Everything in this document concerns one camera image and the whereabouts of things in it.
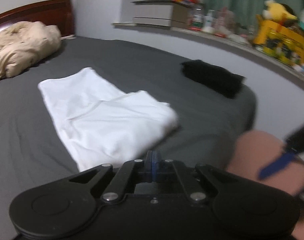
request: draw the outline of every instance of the beige comforter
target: beige comforter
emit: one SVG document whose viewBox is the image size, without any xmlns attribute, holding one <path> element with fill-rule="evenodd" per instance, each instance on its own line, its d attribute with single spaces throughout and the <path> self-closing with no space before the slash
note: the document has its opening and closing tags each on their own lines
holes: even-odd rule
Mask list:
<svg viewBox="0 0 304 240">
<path fill-rule="evenodd" d="M 0 32 L 0 79 L 14 77 L 61 45 L 57 26 L 18 22 Z"/>
</svg>

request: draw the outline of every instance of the bed mattress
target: bed mattress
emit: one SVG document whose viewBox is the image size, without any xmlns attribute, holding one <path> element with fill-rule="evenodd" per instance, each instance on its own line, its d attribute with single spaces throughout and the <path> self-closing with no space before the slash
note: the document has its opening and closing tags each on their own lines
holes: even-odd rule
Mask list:
<svg viewBox="0 0 304 240">
<path fill-rule="evenodd" d="M 126 93 L 146 90 L 170 103 L 180 118 L 180 127 L 155 146 L 163 159 L 224 168 L 236 138 L 251 127 L 255 95 L 243 85 L 235 99 L 227 99 L 189 80 L 180 72 L 186 60 L 135 43 L 78 37 L 19 76 L 1 80 L 0 240 L 15 237 L 8 207 L 16 195 L 78 172 L 37 88 L 45 79 L 91 67 Z"/>
</svg>

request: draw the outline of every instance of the black cloth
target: black cloth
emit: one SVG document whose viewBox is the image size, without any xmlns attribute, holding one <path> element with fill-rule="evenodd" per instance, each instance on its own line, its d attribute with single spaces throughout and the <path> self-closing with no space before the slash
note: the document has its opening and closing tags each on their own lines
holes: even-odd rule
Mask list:
<svg viewBox="0 0 304 240">
<path fill-rule="evenodd" d="M 181 63 L 182 73 L 195 82 L 201 83 L 227 98 L 235 98 L 242 88 L 244 76 L 233 74 L 225 68 L 214 66 L 201 60 Z"/>
</svg>

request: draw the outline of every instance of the folded white cloth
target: folded white cloth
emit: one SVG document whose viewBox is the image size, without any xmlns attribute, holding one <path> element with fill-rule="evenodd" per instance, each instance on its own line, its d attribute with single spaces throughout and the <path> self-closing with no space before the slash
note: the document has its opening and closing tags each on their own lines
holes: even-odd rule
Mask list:
<svg viewBox="0 0 304 240">
<path fill-rule="evenodd" d="M 178 125 L 167 103 L 146 91 L 124 93 L 92 68 L 38 85 L 56 132 L 84 171 L 116 167 L 150 149 Z"/>
</svg>

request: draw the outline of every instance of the shelf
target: shelf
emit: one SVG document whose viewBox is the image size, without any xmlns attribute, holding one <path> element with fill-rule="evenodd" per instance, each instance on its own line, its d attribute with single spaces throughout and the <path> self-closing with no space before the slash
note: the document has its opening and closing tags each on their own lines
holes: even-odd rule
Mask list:
<svg viewBox="0 0 304 240">
<path fill-rule="evenodd" d="M 234 48 L 240 49 L 242 51 L 246 51 L 248 53 L 251 53 L 259 58 L 262 58 L 263 60 L 266 60 L 270 63 L 272 63 L 273 65 L 281 68 L 282 70 L 286 71 L 287 73 L 291 74 L 292 76 L 296 77 L 297 79 L 299 79 L 301 82 L 304 83 L 304 75 L 295 71 L 294 69 L 290 68 L 288 65 L 283 64 L 282 62 L 278 61 L 277 59 L 274 59 L 272 57 L 269 57 L 268 55 L 249 48 L 247 46 L 244 46 L 242 44 L 238 44 L 234 41 L 228 40 L 226 38 L 221 38 L 218 36 L 214 36 L 211 34 L 207 34 L 207 33 L 203 33 L 203 32 L 198 32 L 198 31 L 192 31 L 192 30 L 188 30 L 188 29 L 181 29 L 181 28 L 175 28 L 175 27 L 166 27 L 166 26 L 160 26 L 160 25 L 146 25 L 146 24 L 136 24 L 136 23 L 112 23 L 112 25 L 114 26 L 120 26 L 120 27 L 149 27 L 149 28 L 157 28 L 157 29 L 164 29 L 164 30 L 168 30 L 170 32 L 175 32 L 175 33 L 184 33 L 187 35 L 191 35 L 191 36 L 197 36 L 197 37 L 201 37 L 207 40 L 212 40 L 212 41 L 217 41 L 219 43 L 223 43 L 229 46 L 232 46 Z"/>
</svg>

